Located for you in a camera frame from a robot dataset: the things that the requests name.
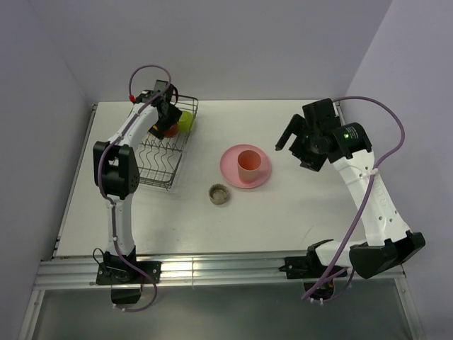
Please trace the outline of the dark brown ceramic mug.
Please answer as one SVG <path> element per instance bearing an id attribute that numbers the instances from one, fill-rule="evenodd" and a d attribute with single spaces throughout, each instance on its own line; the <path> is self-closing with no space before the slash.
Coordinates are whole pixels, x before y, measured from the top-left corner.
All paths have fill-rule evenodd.
<path id="1" fill-rule="evenodd" d="M 172 138 L 178 134 L 178 131 L 179 131 L 178 123 L 175 123 L 167 131 L 164 132 L 164 137 Z"/>

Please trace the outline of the white square bowl green outside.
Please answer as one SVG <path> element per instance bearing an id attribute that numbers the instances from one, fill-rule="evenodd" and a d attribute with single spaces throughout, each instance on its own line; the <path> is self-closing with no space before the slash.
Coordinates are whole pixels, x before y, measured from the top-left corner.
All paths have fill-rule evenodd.
<path id="1" fill-rule="evenodd" d="M 189 133 L 193 126 L 194 117 L 191 112 L 183 110 L 178 121 L 178 132 Z"/>

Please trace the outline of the pink plastic cup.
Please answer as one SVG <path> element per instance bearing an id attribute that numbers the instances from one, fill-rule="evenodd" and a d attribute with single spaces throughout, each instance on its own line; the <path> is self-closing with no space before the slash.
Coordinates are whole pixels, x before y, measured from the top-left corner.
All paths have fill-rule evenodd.
<path id="1" fill-rule="evenodd" d="M 259 175 L 262 163 L 261 156 L 256 151 L 246 149 L 237 158 L 239 179 L 243 183 L 254 182 Z"/>

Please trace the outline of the small grey speckled bowl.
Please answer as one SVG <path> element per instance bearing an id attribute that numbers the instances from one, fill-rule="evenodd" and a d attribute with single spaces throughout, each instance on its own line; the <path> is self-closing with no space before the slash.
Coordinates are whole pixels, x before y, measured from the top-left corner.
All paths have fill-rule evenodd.
<path id="1" fill-rule="evenodd" d="M 210 187 L 208 196 L 213 204 L 223 205 L 229 199 L 229 189 L 223 184 L 216 183 Z"/>

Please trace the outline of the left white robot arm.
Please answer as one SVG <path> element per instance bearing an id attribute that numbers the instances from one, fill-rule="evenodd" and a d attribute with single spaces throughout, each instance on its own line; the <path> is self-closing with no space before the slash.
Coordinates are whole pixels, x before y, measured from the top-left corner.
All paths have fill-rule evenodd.
<path id="1" fill-rule="evenodd" d="M 112 281 L 129 283 L 142 274 L 132 236 L 132 199 L 139 186 L 135 152 L 147 133 L 162 140 L 177 125 L 182 112 L 173 99 L 178 99 L 175 86 L 157 80 L 152 90 L 131 98 L 132 110 L 121 128 L 93 146 L 95 184 L 108 209 L 108 245 L 100 271 Z"/>

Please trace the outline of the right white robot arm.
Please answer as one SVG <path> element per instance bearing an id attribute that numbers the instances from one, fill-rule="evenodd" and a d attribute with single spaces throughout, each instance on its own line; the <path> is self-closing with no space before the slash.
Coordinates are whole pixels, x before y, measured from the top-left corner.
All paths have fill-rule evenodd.
<path id="1" fill-rule="evenodd" d="M 318 172 L 330 162 L 340 174 L 357 207 L 357 214 L 341 242 L 326 239 L 312 244 L 295 264 L 282 271 L 296 278 L 327 278 L 351 268 L 368 279 L 400 266 L 425 246 L 420 232 L 412 232 L 399 215 L 381 175 L 372 143 L 359 123 L 343 124 L 330 98 L 315 101 L 295 114 L 275 148 L 296 138 L 290 152 L 301 167 Z"/>

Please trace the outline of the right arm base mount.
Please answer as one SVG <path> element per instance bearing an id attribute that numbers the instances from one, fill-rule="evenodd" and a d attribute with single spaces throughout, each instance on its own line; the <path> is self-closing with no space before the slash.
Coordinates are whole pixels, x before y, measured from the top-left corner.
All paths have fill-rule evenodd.
<path id="1" fill-rule="evenodd" d="M 288 256 L 284 258 L 284 265 L 278 268 L 285 273 L 288 280 L 292 279 L 318 279 L 327 266 L 321 264 L 316 256 Z"/>

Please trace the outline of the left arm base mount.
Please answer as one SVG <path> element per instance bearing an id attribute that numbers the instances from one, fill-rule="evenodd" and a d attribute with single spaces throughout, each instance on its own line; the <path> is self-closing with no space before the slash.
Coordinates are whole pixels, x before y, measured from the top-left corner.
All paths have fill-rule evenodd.
<path id="1" fill-rule="evenodd" d="M 134 309 L 139 302 L 145 284 L 156 287 L 160 281 L 160 261 L 138 261 L 136 251 L 125 257 L 133 268 L 110 252 L 95 248 L 92 254 L 98 264 L 96 285 L 111 286 L 110 299 L 116 307 Z"/>

